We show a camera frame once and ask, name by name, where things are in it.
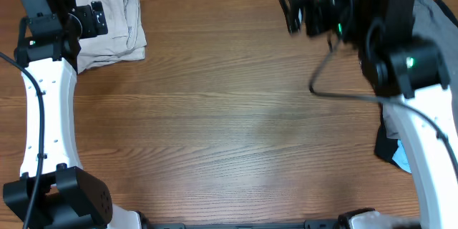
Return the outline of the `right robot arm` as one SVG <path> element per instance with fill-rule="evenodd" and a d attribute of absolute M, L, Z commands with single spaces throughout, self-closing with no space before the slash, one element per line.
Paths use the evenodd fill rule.
<path fill-rule="evenodd" d="M 457 131 L 450 76 L 438 44 L 413 33 L 414 0 L 279 0 L 288 31 L 333 31 L 359 51 L 361 70 L 399 133 L 419 199 L 417 220 L 371 208 L 337 228 L 455 228 Z"/>

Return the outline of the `beige shorts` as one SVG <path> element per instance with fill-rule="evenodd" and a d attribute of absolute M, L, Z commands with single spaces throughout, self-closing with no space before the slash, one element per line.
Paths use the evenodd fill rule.
<path fill-rule="evenodd" d="M 140 0 L 76 0 L 78 5 L 101 1 L 108 33 L 79 41 L 78 72 L 117 62 L 145 58 L 147 40 L 142 28 Z"/>

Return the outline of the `light blue garment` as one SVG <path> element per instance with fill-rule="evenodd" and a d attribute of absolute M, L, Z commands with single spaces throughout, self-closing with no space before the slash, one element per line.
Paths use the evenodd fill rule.
<path fill-rule="evenodd" d="M 408 162 L 402 141 L 397 140 L 397 145 L 398 145 L 398 148 L 396 152 L 393 154 L 392 160 L 400 169 L 411 174 L 411 168 L 409 166 L 409 162 Z"/>

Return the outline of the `grey shorts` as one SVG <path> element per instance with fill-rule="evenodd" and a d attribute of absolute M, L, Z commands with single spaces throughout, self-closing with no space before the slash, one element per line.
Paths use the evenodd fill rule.
<path fill-rule="evenodd" d="M 408 39 L 393 41 L 389 49 L 407 48 L 420 41 L 434 42 L 444 57 L 450 74 L 452 100 L 447 107 L 457 117 L 457 20 L 442 0 L 415 0 L 413 31 Z"/>

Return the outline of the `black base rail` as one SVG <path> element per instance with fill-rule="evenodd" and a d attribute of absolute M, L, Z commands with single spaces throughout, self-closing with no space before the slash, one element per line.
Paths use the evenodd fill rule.
<path fill-rule="evenodd" d="M 302 223 L 253 223 L 253 224 L 214 224 L 186 225 L 184 223 L 152 224 L 143 226 L 147 229 L 344 229 L 337 219 L 306 220 Z"/>

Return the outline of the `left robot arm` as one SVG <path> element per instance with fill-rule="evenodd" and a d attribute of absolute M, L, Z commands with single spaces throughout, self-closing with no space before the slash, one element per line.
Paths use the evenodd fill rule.
<path fill-rule="evenodd" d="M 9 63 L 26 88 L 26 149 L 20 178 L 3 186 L 6 206 L 25 228 L 148 228 L 138 211 L 112 202 L 107 185 L 85 172 L 74 132 L 74 89 L 82 39 L 108 32 L 102 4 L 21 0 L 25 16 Z"/>

